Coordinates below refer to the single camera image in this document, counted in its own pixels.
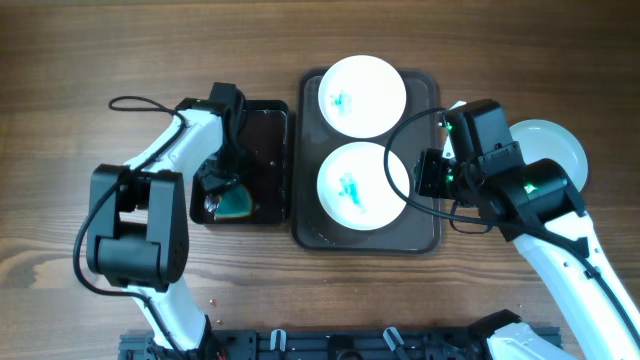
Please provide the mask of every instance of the wooden surface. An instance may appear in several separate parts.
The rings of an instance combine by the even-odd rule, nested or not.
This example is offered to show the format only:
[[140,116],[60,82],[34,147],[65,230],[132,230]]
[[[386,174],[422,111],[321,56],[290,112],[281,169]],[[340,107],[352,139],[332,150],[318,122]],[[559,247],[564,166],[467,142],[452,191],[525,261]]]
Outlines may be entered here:
[[[71,267],[93,169],[137,155],[168,124],[110,112],[109,99],[174,106],[222,81],[295,109],[306,70],[361,53],[431,73],[444,106],[491,97],[511,123],[550,119],[575,134],[600,241],[640,300],[637,1],[168,2],[0,9],[0,358],[114,358],[121,333],[148,328],[131,300],[89,293]],[[435,256],[411,258],[305,253],[286,226],[189,231],[187,280],[222,329],[466,325],[507,308],[561,326],[580,354],[497,231],[447,226]]]

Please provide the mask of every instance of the wooden table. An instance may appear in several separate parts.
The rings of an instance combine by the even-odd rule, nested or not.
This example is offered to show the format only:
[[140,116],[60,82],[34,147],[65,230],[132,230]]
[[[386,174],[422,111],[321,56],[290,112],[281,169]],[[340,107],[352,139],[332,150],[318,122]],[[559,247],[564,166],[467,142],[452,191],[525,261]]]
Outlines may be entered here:
[[[295,109],[306,70],[353,54],[431,73],[444,106],[491,97],[510,123],[550,119],[575,134],[600,241],[640,300],[637,1],[167,2],[0,9],[0,358],[114,358],[121,333],[148,328],[131,300],[89,293],[71,267],[93,169],[138,154],[168,124],[111,112],[109,99],[174,106],[221,81]],[[447,226],[434,256],[410,258],[306,253],[287,226],[189,231],[186,278],[222,320],[215,328],[467,325],[507,308],[560,326],[580,354],[545,286],[497,231]]]

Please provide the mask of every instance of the wire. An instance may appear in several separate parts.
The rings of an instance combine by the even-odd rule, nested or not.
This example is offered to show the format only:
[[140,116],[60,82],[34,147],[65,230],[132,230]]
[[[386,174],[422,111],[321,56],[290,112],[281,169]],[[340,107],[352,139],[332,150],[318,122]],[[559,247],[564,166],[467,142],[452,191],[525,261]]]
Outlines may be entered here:
[[636,343],[636,346],[638,347],[638,349],[640,349],[640,334],[638,333],[638,329],[636,329],[633,322],[631,321],[629,314],[627,314],[626,310],[620,303],[620,300],[618,300],[618,298],[613,293],[613,291],[611,290],[607,282],[602,278],[600,271],[598,271],[598,269],[596,269],[593,265],[591,265],[591,263],[584,256],[580,255],[578,251],[576,251],[574,248],[568,245],[573,243],[571,240],[544,228],[525,226],[525,225],[520,225],[516,223],[506,222],[506,221],[489,221],[489,220],[483,220],[479,218],[471,218],[466,216],[448,214],[445,212],[434,210],[414,200],[409,199],[407,196],[405,196],[402,193],[402,191],[400,191],[400,189],[398,189],[396,184],[393,182],[393,179],[391,178],[391,172],[389,171],[389,152],[391,151],[391,146],[393,145],[393,141],[398,136],[398,134],[402,132],[403,129],[405,129],[407,126],[409,126],[411,123],[415,122],[416,120],[419,120],[428,115],[443,113],[444,111],[446,111],[446,109],[444,108],[432,108],[432,109],[419,112],[409,117],[405,122],[400,124],[391,133],[391,135],[389,136],[389,141],[387,142],[387,145],[384,148],[384,173],[387,177],[387,181],[389,182],[389,185],[391,186],[391,189],[398,195],[398,197],[404,200],[407,203],[407,205],[417,210],[420,210],[424,213],[427,213],[429,215],[436,216],[443,219],[448,219],[450,221],[459,221],[459,222],[466,222],[466,223],[478,224],[478,225],[495,226],[501,229],[515,230],[515,231],[533,236],[535,238],[538,238],[542,241],[545,241],[549,244],[555,245],[567,251],[574,258],[576,258],[576,260],[578,260],[578,262],[580,262],[582,266],[585,267],[587,273],[591,277],[593,277],[593,279],[598,283],[600,288],[602,288],[602,291],[605,293],[607,298],[609,298],[609,301],[611,301],[611,304],[616,309],[616,311],[618,312],[618,315],[626,325],[627,330],[629,331],[629,334],[631,334],[631,337],[634,339]]
[[[128,107],[120,107],[120,106],[115,106],[114,105],[115,103],[117,103],[119,101],[122,101],[122,100],[142,101],[142,102],[146,102],[146,103],[152,104],[155,107],[131,107],[131,108],[128,108]],[[78,278],[78,281],[85,288],[87,288],[88,290],[90,290],[91,292],[93,292],[95,294],[103,295],[103,296],[132,297],[132,298],[136,298],[136,299],[142,301],[144,306],[147,309],[149,309],[149,313],[151,314],[151,317],[153,318],[153,321],[155,321],[155,323],[157,324],[158,328],[160,329],[160,332],[165,337],[165,339],[167,339],[167,341],[169,342],[169,344],[173,348],[173,351],[178,355],[178,357],[180,359],[187,359],[187,355],[185,355],[180,350],[180,348],[176,344],[175,340],[171,336],[171,333],[167,329],[166,325],[160,319],[160,316],[158,315],[157,310],[155,309],[155,307],[151,303],[151,298],[150,297],[147,297],[147,296],[144,296],[142,294],[135,293],[135,292],[109,291],[109,290],[99,289],[99,288],[93,286],[84,277],[84,275],[82,274],[82,270],[80,269],[80,248],[82,247],[82,240],[84,239],[84,236],[86,235],[87,230],[89,229],[89,225],[91,225],[91,222],[96,217],[96,214],[98,213],[100,208],[105,204],[107,199],[109,199],[109,197],[120,186],[122,186],[123,184],[127,183],[129,181],[129,179],[131,179],[131,177],[133,175],[139,173],[142,169],[147,167],[149,164],[151,164],[152,162],[156,161],[156,159],[160,155],[162,155],[162,153],[164,153],[180,137],[180,135],[182,135],[182,133],[184,132],[184,130],[187,127],[187,119],[182,114],[180,114],[178,111],[173,110],[173,109],[169,109],[169,108],[165,107],[164,105],[161,105],[161,104],[159,104],[159,103],[157,103],[157,102],[155,102],[153,100],[150,100],[150,99],[147,99],[147,98],[143,98],[143,97],[139,97],[139,96],[119,96],[119,97],[117,97],[115,99],[112,99],[111,101],[109,101],[109,109],[115,110],[115,111],[163,112],[163,113],[167,113],[167,114],[170,114],[172,116],[177,116],[180,119],[180,127],[178,128],[176,133],[173,134],[171,136],[171,138],[169,138],[169,140],[167,140],[167,142],[165,142],[158,150],[156,150],[153,154],[151,154],[151,156],[149,156],[148,159],[146,159],[138,167],[132,169],[127,174],[125,174],[124,176],[119,178],[116,181],[116,183],[113,184],[109,189],[107,189],[107,191],[105,191],[104,194],[102,194],[102,196],[98,199],[98,201],[96,201],[96,203],[91,207],[87,217],[84,219],[82,225],[80,226],[80,230],[78,231],[78,235],[76,236],[75,245],[73,247],[73,272],[75,273],[76,278]]]

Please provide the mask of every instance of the black container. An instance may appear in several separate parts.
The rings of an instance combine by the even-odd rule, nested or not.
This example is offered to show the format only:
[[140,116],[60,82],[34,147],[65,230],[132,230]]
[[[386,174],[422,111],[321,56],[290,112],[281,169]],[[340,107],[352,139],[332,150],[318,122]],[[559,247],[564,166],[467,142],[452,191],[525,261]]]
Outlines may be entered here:
[[218,219],[198,176],[191,192],[191,220],[197,224],[276,225],[289,217],[293,122],[287,104],[280,100],[247,100],[246,123],[238,142],[254,154],[259,172],[242,183],[251,194],[250,216]]
[[[324,211],[316,190],[318,171],[324,159],[340,146],[355,141],[384,146],[395,129],[374,138],[355,139],[331,127],[318,105],[318,88],[326,71],[326,68],[312,70],[305,74],[300,84],[291,194],[293,238],[298,245],[312,251],[407,255],[433,252],[442,241],[440,219],[409,206],[389,225],[371,231],[344,227]],[[429,75],[414,70],[398,72],[407,91],[405,111],[398,121],[401,124],[413,114],[436,107],[438,96],[436,84]],[[420,197],[413,190],[413,169],[424,148],[440,147],[438,129],[433,119],[419,120],[396,138],[392,149],[412,179],[409,197],[435,210],[440,210],[439,200]]]

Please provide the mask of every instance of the white plate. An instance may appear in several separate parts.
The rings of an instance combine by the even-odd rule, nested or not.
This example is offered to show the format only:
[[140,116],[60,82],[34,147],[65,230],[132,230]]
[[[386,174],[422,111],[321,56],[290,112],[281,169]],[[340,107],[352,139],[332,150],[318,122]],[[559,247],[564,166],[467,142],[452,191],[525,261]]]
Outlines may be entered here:
[[587,182],[587,155],[578,139],[562,126],[546,120],[526,120],[509,128],[520,143],[526,164],[551,159],[564,169],[578,191]]
[[[354,142],[334,150],[318,172],[320,204],[340,225],[374,230],[391,223],[406,203],[389,186],[384,174],[384,148]],[[409,196],[409,176],[402,161],[389,153],[389,171],[398,189]]]
[[400,120],[406,102],[400,74],[384,60],[368,55],[335,63],[318,89],[320,112],[329,125],[358,139],[389,131]]

